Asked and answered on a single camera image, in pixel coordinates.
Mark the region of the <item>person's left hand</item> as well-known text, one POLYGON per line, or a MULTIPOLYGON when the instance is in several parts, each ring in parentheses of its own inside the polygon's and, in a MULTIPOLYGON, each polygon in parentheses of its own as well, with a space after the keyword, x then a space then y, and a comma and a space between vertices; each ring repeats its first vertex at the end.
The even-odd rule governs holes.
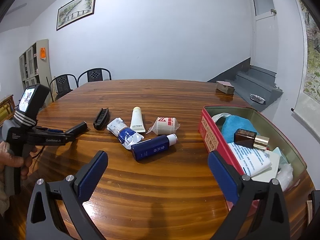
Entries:
POLYGON ((0 165, 1 165, 1 182, 4 182, 3 170, 5 166, 20 167, 21 168, 21 179, 26 180, 28 178, 29 167, 33 163, 31 155, 26 158, 14 156, 8 152, 9 144, 2 141, 0 150, 0 165))

